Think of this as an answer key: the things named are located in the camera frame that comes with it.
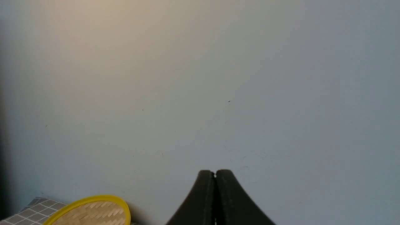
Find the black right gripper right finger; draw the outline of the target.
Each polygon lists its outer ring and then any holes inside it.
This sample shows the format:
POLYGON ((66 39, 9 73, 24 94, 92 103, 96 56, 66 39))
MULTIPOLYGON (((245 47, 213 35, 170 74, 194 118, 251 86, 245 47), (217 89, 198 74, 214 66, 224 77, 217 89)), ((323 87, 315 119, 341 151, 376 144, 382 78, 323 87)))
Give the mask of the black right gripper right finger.
POLYGON ((230 170, 216 172, 215 217, 217 225, 274 225, 256 205, 230 170))

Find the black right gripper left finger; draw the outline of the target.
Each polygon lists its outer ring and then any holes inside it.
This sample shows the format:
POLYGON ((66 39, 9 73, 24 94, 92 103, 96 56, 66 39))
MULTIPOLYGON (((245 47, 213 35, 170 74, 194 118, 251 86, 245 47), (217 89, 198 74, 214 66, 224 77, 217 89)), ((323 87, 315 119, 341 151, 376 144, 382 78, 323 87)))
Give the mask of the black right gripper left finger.
POLYGON ((214 191, 214 173, 209 170, 199 171, 189 194, 167 225, 214 225, 214 191))

